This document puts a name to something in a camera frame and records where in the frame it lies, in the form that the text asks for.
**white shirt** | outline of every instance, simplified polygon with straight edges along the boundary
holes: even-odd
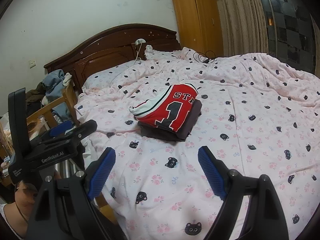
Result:
[[[7,218],[5,217],[5,214],[4,214],[4,206],[6,204],[0,204],[0,214],[2,215],[2,217],[4,218],[5,222],[8,224],[8,226],[10,227],[10,229],[12,230],[12,232],[20,239],[22,240],[22,238],[20,236],[17,235],[17,233],[12,229],[12,227],[9,225],[9,223],[7,222]]]

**pink duvet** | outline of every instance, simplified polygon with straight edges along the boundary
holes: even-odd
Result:
[[[184,48],[178,58],[136,64],[111,88],[79,96],[79,121],[98,124],[89,137],[91,160],[106,147],[116,150],[103,195],[128,239],[204,239],[222,205],[197,160],[198,148],[207,145],[228,168],[270,176],[295,239],[320,202],[320,80],[266,54],[203,64],[193,53]],[[141,137],[129,107],[185,82],[203,105],[191,135],[178,143]],[[230,239],[241,231],[248,202],[244,197]],[[190,236],[186,227],[197,231]]]

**curtain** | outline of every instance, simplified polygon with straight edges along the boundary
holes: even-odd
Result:
[[[225,56],[268,53],[268,35],[261,0],[217,0]]]
[[[315,20],[311,16],[313,30],[315,32],[315,41],[316,41],[316,69],[315,75],[320,78],[320,30]]]

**person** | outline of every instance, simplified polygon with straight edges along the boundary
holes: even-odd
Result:
[[[61,179],[57,171],[54,172],[54,178]],[[28,221],[36,196],[37,190],[22,180],[17,184],[17,191],[14,194],[15,202],[11,204],[0,204],[0,214],[7,223],[7,225],[5,225],[0,221],[0,239],[2,239],[2,232],[8,229],[7,226],[9,226],[15,234],[16,239],[24,239],[26,237]]]

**black cable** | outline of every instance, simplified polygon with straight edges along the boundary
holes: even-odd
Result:
[[[214,60],[216,59],[216,54],[213,52],[214,57],[208,57],[208,56],[207,56],[207,53],[208,53],[209,51],[213,52],[212,50],[208,50],[208,51],[206,51],[206,53],[195,52],[195,53],[193,54],[194,60],[195,60],[196,62],[198,62],[198,63],[201,62],[201,63],[205,63],[205,64],[210,64],[210,63],[214,62]],[[198,60],[196,60],[196,58],[195,58],[195,54],[196,54],[196,53],[198,53]],[[200,60],[200,55],[201,55],[202,57],[205,57],[206,60],[201,61],[201,60]]]
[[[15,198],[15,195],[16,195],[16,192],[17,192],[17,185],[18,185],[18,184],[16,184],[16,185],[14,186],[14,198]],[[17,202],[16,202],[15,200],[14,200],[14,202],[16,203],[16,206],[17,206],[17,209],[18,209],[20,215],[21,215],[22,218],[25,220],[25,222],[28,224],[28,221],[26,220],[26,218],[24,217],[24,215],[22,214],[22,212],[21,212],[20,209],[18,208]]]

